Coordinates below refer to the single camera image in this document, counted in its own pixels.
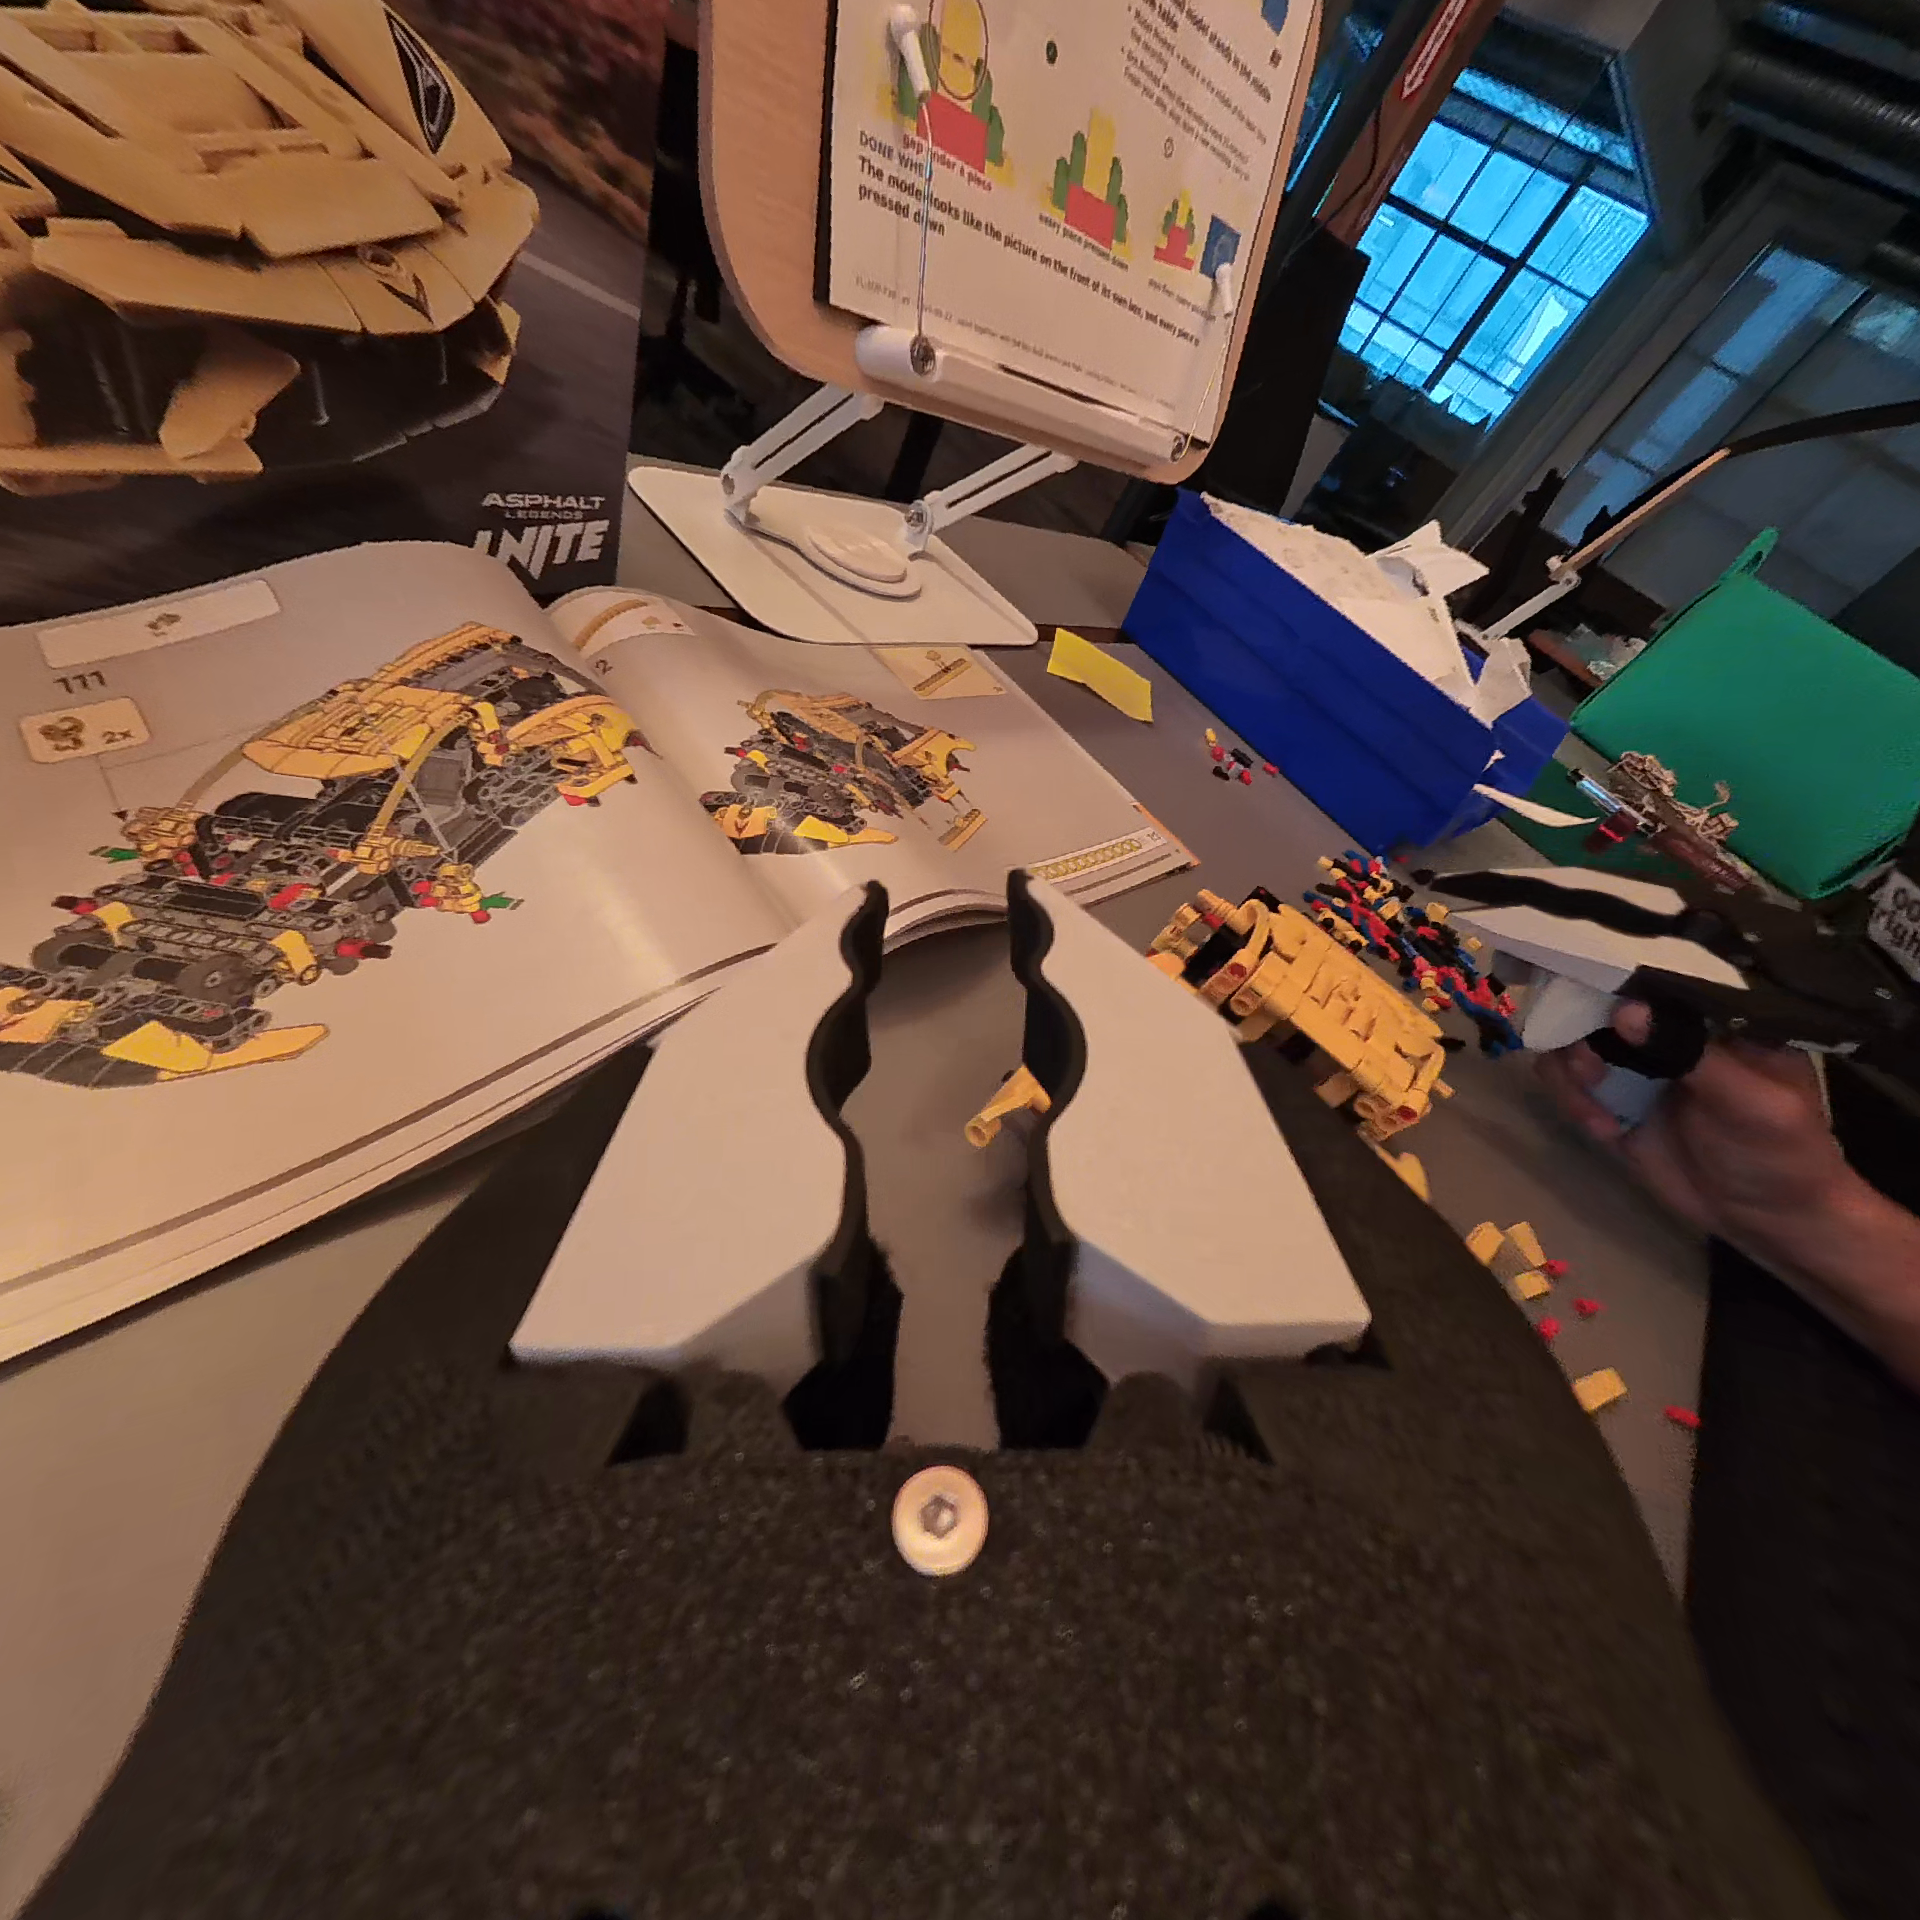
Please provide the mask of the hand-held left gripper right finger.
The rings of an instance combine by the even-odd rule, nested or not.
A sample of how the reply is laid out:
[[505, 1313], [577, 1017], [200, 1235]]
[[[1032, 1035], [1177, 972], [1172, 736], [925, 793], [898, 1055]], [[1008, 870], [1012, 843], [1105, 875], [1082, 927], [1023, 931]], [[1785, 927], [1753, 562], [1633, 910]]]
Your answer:
[[1000, 1272], [1000, 1416], [1089, 1420], [1128, 1376], [1212, 1388], [1350, 1354], [1372, 1310], [1225, 1023], [1053, 882], [1010, 871], [1023, 1143]]

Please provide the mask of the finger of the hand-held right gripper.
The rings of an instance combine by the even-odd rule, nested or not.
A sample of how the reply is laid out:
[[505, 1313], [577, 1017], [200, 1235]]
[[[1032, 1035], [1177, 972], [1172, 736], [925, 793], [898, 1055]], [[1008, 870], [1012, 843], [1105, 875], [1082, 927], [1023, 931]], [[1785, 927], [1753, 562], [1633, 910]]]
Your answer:
[[1745, 980], [1733, 964], [1666, 936], [1640, 940], [1585, 919], [1473, 918], [1473, 937], [1529, 969], [1518, 1031], [1525, 1050], [1536, 1055], [1608, 1027], [1626, 979], [1644, 969], [1745, 995]]
[[1702, 923], [1686, 900], [1648, 906], [1593, 888], [1562, 882], [1550, 870], [1417, 871], [1417, 886], [1473, 910], [1532, 910], [1557, 921], [1583, 921], [1610, 932], [1695, 932]]

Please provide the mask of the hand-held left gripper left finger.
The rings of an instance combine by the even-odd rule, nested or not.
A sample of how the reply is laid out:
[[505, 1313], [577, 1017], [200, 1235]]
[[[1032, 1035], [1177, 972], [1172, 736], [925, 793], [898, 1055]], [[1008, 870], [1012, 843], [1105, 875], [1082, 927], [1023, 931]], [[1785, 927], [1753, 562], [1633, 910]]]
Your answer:
[[656, 1046], [511, 1334], [520, 1364], [711, 1364], [793, 1420], [894, 1412], [894, 1278], [845, 1103], [888, 897], [845, 889]]

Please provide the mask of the yellow black brick car model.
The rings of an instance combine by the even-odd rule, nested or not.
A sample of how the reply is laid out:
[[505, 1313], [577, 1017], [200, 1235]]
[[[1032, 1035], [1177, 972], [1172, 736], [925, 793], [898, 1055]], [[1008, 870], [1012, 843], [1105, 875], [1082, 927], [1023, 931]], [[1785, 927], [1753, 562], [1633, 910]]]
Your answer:
[[1432, 1198], [1418, 1160], [1392, 1140], [1452, 1099], [1448, 1035], [1350, 945], [1264, 888], [1240, 900], [1205, 889], [1169, 914], [1144, 959], [1215, 1010], [1239, 1046], [1327, 1062], [1318, 1099], [1344, 1111], [1408, 1188]]

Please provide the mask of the person's right hand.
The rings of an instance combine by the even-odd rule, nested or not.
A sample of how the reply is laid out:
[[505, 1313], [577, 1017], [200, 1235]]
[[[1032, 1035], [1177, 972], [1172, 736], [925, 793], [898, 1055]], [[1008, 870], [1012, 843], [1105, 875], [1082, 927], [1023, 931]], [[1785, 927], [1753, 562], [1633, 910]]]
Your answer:
[[1841, 1156], [1804, 1051], [1712, 1043], [1636, 1124], [1599, 1103], [1606, 1064], [1590, 1043], [1548, 1051], [1537, 1075], [1575, 1130], [1657, 1201], [1751, 1257], [1804, 1265], [1874, 1201]]

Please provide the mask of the pile of small brick pins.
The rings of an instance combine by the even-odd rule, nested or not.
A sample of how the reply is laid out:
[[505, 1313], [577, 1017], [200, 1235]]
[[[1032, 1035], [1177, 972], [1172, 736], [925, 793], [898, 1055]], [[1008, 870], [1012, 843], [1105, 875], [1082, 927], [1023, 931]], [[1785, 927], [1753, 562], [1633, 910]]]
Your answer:
[[1423, 1012], [1468, 1020], [1481, 1055], [1522, 1051], [1512, 995], [1478, 964], [1481, 940], [1456, 931], [1442, 904], [1417, 904], [1378, 855], [1321, 855], [1316, 873], [1303, 904], [1329, 940], [1389, 964]]

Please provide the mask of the blue storage bin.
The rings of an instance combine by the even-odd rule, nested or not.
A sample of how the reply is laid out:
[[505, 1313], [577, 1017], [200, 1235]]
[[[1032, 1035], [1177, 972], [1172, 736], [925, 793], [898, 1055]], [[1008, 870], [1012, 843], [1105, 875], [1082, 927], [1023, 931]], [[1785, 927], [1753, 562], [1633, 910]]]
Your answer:
[[1533, 698], [1471, 719], [1185, 490], [1121, 631], [1378, 855], [1486, 825], [1478, 787], [1525, 798], [1568, 736]]

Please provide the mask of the open instruction booklet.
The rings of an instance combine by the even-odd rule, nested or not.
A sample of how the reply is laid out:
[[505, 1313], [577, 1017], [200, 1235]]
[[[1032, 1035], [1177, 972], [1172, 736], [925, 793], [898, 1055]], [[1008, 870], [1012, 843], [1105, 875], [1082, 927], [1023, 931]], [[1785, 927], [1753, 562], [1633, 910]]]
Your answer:
[[849, 886], [887, 940], [1192, 867], [976, 648], [538, 609], [359, 545], [4, 628], [2, 1356], [656, 1034]]

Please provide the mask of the yellow paper sheet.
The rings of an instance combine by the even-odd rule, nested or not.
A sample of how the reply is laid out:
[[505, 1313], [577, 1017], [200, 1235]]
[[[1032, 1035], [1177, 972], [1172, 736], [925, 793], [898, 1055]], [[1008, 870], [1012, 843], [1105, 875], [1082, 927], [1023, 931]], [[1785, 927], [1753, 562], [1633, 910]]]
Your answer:
[[1149, 679], [1073, 628], [1055, 627], [1046, 673], [1094, 695], [1128, 722], [1149, 727], [1156, 719]]

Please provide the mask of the large paned window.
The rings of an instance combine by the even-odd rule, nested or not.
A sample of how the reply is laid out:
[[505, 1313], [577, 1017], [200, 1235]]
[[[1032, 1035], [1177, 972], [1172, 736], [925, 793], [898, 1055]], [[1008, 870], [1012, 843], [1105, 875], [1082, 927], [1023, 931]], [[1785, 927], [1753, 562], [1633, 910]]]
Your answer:
[[1358, 242], [1337, 346], [1375, 384], [1490, 428], [1646, 231], [1625, 135], [1527, 95], [1447, 105]]

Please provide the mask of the black toy car box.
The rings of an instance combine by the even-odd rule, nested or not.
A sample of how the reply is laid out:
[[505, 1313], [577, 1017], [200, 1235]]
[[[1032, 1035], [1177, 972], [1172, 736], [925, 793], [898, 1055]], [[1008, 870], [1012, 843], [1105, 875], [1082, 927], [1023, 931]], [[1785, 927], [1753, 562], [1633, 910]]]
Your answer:
[[615, 576], [665, 6], [4, 3], [2, 604]]

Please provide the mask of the wooden post red sign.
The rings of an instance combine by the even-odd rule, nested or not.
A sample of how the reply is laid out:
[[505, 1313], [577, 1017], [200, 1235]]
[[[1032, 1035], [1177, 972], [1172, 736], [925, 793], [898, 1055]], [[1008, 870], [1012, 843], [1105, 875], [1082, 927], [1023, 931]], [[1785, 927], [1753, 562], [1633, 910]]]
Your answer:
[[1364, 107], [1356, 131], [1335, 135], [1338, 167], [1314, 220], [1356, 250], [1452, 87], [1506, 3], [1394, 6], [1350, 96]]

